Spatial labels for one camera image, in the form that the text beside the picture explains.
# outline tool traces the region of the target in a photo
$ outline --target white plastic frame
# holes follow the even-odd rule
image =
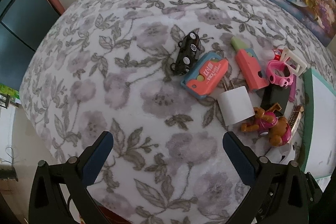
[[[296,65],[296,69],[292,68],[291,66],[288,66],[290,71],[296,75],[297,77],[299,77],[307,68],[307,64],[305,62],[303,62],[303,60],[298,57],[295,53],[293,53],[292,51],[290,51],[288,48],[283,48],[282,50],[282,54],[280,57],[280,61],[281,62],[286,62],[288,58],[291,58],[297,65]]]

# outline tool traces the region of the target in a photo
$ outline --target teal-edged box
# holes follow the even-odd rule
[[[306,102],[299,165],[320,179],[330,176],[336,166],[336,91],[314,69],[307,70],[303,79]]]

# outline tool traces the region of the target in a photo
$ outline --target pink bracelet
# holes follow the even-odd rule
[[[283,72],[284,76],[279,76],[274,73],[274,70]],[[288,86],[293,83],[293,73],[289,69],[289,65],[278,60],[271,60],[267,64],[266,75],[271,84],[279,86]]]

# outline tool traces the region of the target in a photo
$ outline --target floor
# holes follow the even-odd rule
[[[22,108],[17,108],[15,112],[12,147],[18,182],[9,181],[11,196],[8,197],[10,202],[7,203],[10,207],[15,207],[13,209],[15,213],[20,212],[28,220],[30,191],[37,163],[39,160],[45,160],[49,165],[57,162],[44,146],[40,137],[37,136]],[[62,187],[62,191],[67,200],[69,193],[65,185]],[[70,203],[70,211],[74,219],[79,222],[79,214],[73,202]]]

